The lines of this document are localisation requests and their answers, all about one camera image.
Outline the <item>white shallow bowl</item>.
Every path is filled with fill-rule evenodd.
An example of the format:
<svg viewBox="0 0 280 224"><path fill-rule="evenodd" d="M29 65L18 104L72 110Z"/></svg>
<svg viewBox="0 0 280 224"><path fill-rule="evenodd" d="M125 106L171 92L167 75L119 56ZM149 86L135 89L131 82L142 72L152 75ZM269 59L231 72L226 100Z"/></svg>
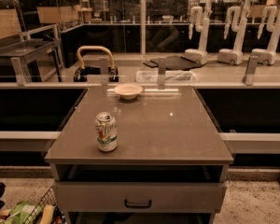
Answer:
<svg viewBox="0 0 280 224"><path fill-rule="evenodd" d="M136 98L142 91L142 86L133 83L118 84L118 86L116 86L114 89L114 92L124 100L132 100Z"/></svg>

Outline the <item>clear plastic tray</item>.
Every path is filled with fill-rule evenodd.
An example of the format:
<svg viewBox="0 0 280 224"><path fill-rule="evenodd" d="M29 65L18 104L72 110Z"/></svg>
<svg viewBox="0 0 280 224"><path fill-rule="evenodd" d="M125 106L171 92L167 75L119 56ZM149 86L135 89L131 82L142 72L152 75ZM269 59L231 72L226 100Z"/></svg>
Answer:
<svg viewBox="0 0 280 224"><path fill-rule="evenodd" d="M167 70L165 72L165 82L197 82L199 78L191 71ZM137 71L135 81L140 83L156 83L158 81L158 71Z"/></svg>

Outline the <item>green snack bag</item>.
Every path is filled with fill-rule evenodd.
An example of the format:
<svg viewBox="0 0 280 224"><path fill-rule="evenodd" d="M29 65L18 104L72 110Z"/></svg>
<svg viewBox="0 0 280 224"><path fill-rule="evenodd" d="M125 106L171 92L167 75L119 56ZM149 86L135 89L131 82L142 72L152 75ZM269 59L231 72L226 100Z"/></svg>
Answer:
<svg viewBox="0 0 280 224"><path fill-rule="evenodd" d="M26 202L17 203L9 212L3 224L34 224L40 215L42 207Z"/></svg>

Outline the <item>white background robot middle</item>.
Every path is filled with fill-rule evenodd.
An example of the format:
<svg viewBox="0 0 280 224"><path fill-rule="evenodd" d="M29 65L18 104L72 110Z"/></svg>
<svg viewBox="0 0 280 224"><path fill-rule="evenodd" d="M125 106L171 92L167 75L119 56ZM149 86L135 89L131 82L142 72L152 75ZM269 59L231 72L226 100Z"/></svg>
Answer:
<svg viewBox="0 0 280 224"><path fill-rule="evenodd" d="M243 43L245 38L245 28L247 24L247 16L250 12L252 3L257 3L259 0L245 0L244 6L229 7L226 14L226 24L224 27L224 38L227 38L229 30L236 33L232 49L221 49L218 52L217 60L220 63L229 65L239 65L243 61Z"/></svg>

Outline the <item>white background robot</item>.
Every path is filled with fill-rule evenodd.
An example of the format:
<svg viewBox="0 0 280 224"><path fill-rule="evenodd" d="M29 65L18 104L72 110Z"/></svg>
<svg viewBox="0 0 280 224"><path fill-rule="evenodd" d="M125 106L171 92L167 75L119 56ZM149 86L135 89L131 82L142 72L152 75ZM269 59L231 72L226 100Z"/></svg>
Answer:
<svg viewBox="0 0 280 224"><path fill-rule="evenodd" d="M189 39L192 39L193 31L200 34L199 45L196 49L186 49L184 58L196 64L205 65L208 61L206 51L210 16L212 14L212 5L222 0L207 0L205 6L195 6L190 11Z"/></svg>
<svg viewBox="0 0 280 224"><path fill-rule="evenodd" d="M245 38L245 28L247 24L247 16L250 12L252 3L257 3L259 0L245 0L244 6L229 7L226 14L226 24L224 27L224 38L227 38L229 30L236 33L232 49L221 49L218 52L217 60L220 63L229 65L239 65L243 61L243 43Z"/></svg>
<svg viewBox="0 0 280 224"><path fill-rule="evenodd" d="M263 28L271 32L268 46L266 49L252 49L252 55L258 57L258 63L274 65L277 57L276 49L280 38L280 7L266 6L262 10L258 38L261 37Z"/></svg>

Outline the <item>yellow sponge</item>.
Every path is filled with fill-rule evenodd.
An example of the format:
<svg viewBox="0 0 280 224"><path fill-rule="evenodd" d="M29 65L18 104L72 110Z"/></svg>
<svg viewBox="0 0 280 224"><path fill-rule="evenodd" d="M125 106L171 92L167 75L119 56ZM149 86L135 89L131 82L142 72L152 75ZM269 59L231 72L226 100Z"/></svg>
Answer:
<svg viewBox="0 0 280 224"><path fill-rule="evenodd" d="M46 205L39 224L50 224L53 219L54 209L53 205Z"/></svg>

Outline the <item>white background robot left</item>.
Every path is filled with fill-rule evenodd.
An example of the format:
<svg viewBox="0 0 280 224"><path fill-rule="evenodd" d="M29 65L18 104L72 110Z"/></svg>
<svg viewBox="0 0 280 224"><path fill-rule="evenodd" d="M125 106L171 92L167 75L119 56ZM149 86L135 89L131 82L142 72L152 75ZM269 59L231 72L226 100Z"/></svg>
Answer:
<svg viewBox="0 0 280 224"><path fill-rule="evenodd" d="M196 49L186 49L184 58L196 64L205 65L208 61L206 51L210 16L212 14L212 5L222 0L207 0L205 6L195 6L190 11L189 39L192 39L193 31L200 34L199 45Z"/></svg>

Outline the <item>black floor mat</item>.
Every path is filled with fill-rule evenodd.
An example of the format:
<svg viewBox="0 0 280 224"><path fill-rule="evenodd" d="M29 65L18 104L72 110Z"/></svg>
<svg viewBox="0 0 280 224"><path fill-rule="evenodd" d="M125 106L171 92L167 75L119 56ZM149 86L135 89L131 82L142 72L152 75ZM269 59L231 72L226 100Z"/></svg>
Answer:
<svg viewBox="0 0 280 224"><path fill-rule="evenodd" d="M149 61L144 61L144 65L150 68L157 68L160 63L160 58L153 58ZM167 70L190 70L195 68L200 68L202 65L198 62L190 61L181 56L172 55L164 58L165 67Z"/></svg>

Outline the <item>grey side table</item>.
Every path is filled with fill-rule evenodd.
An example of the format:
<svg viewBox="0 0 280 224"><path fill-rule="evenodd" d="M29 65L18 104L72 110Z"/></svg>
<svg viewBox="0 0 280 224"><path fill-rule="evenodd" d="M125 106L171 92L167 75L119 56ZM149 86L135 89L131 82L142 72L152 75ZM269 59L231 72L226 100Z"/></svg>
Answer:
<svg viewBox="0 0 280 224"><path fill-rule="evenodd" d="M0 48L0 82L63 81L59 26L51 24L21 34L21 41Z"/></svg>

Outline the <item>white background robot right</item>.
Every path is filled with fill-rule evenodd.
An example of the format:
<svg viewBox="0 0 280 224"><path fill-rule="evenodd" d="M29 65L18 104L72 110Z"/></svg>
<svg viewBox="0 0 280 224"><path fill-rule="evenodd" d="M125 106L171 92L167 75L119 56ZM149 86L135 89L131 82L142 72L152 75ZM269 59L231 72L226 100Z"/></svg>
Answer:
<svg viewBox="0 0 280 224"><path fill-rule="evenodd" d="M258 38L261 37L263 28L271 32L268 46L266 49L252 49L252 55L258 57L258 63L274 65L277 57L276 49L280 38L280 7L266 6L262 10Z"/></svg>

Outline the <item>grey drawer cabinet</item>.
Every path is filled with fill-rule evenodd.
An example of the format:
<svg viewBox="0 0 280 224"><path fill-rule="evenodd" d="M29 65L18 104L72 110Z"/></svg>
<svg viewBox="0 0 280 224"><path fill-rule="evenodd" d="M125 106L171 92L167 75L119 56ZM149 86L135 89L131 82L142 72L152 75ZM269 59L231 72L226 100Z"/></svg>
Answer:
<svg viewBox="0 0 280 224"><path fill-rule="evenodd" d="M110 112L118 145L103 152L95 119ZM233 158L191 87L148 87L124 102L91 87L46 156L55 183L222 183ZM68 224L212 224L214 213L68 212Z"/></svg>

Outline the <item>grey middle drawer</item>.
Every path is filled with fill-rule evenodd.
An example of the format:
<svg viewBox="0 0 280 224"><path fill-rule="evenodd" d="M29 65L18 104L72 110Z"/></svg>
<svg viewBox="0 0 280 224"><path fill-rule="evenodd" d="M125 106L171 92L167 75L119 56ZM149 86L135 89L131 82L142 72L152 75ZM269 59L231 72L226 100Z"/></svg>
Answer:
<svg viewBox="0 0 280 224"><path fill-rule="evenodd" d="M226 185L222 183L82 183L59 182L53 186L58 205L68 212L219 212ZM130 209L124 200L146 203L149 209Z"/></svg>

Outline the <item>green white soda can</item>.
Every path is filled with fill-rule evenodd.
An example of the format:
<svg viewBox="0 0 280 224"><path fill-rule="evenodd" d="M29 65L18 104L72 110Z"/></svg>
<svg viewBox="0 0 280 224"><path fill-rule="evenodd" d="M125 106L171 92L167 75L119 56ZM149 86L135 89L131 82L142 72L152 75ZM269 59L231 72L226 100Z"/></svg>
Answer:
<svg viewBox="0 0 280 224"><path fill-rule="evenodd" d="M117 123L110 112L101 112L95 119L96 140L103 152L113 151L118 145Z"/></svg>

